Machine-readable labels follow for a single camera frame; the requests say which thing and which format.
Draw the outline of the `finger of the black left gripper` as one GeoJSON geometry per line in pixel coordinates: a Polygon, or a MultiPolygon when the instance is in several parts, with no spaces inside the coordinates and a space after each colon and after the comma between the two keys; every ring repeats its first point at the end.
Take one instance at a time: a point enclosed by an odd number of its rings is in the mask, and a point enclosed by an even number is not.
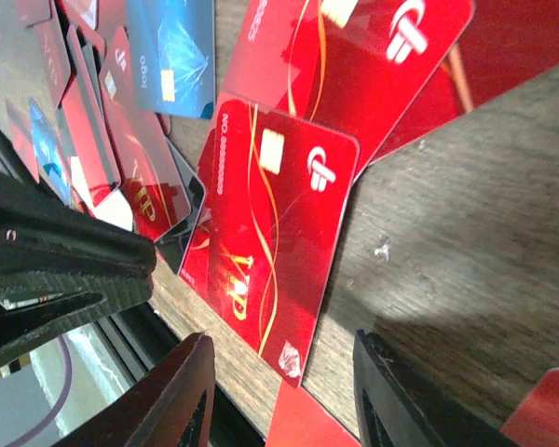
{"type": "Polygon", "coordinates": [[[154,244],[0,172],[0,367],[58,335],[147,302],[154,244]]]}

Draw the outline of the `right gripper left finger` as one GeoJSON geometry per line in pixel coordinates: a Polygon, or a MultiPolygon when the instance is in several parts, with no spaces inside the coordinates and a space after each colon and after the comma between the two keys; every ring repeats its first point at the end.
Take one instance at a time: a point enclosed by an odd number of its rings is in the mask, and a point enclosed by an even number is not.
{"type": "Polygon", "coordinates": [[[207,446],[215,389],[213,341],[193,333],[121,398],[59,446],[207,446]]]}

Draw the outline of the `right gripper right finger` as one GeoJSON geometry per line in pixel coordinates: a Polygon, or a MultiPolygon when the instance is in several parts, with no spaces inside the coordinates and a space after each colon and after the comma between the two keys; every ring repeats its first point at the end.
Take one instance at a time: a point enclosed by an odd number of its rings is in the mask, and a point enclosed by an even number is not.
{"type": "Polygon", "coordinates": [[[446,396],[379,334],[358,330],[355,405],[363,446],[514,446],[446,396]]]}

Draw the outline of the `red VIP card front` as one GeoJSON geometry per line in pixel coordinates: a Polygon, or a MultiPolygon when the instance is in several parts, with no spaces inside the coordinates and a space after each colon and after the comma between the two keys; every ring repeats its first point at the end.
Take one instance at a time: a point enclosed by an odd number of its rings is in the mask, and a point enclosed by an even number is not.
{"type": "Polygon", "coordinates": [[[359,144],[230,93],[219,99],[214,136],[207,300],[300,386],[359,144]]]}

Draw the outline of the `blue card in pile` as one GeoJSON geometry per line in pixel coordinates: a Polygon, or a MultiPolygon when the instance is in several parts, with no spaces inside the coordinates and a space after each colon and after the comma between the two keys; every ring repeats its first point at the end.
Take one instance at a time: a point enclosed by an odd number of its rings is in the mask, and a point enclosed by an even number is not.
{"type": "Polygon", "coordinates": [[[126,13],[137,105],[210,119],[217,97],[214,2],[134,0],[126,13]]]}

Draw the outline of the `large red VIP card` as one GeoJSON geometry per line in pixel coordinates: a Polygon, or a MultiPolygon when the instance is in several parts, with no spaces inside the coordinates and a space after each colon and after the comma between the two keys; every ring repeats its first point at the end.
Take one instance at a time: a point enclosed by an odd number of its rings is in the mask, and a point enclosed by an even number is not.
{"type": "Polygon", "coordinates": [[[252,1],[223,89],[355,136],[362,173],[473,13],[471,0],[252,1]]]}

